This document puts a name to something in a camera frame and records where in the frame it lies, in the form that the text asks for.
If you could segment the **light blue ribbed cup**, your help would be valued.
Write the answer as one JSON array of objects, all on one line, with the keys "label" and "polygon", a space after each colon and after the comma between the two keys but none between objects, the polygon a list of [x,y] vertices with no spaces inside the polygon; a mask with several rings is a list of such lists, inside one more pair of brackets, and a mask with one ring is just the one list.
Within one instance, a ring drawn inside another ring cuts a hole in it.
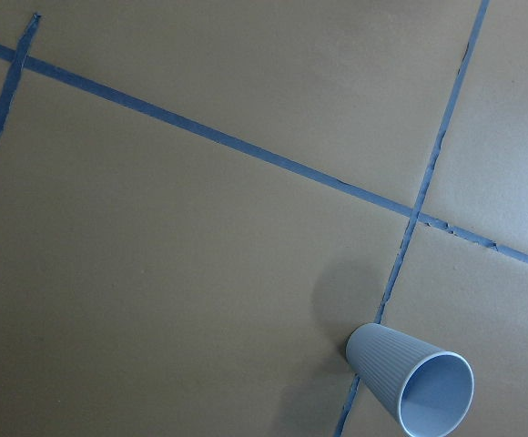
[{"label": "light blue ribbed cup", "polygon": [[408,436],[446,436],[471,407],[468,361],[403,332],[363,324],[347,341],[346,359]]}]

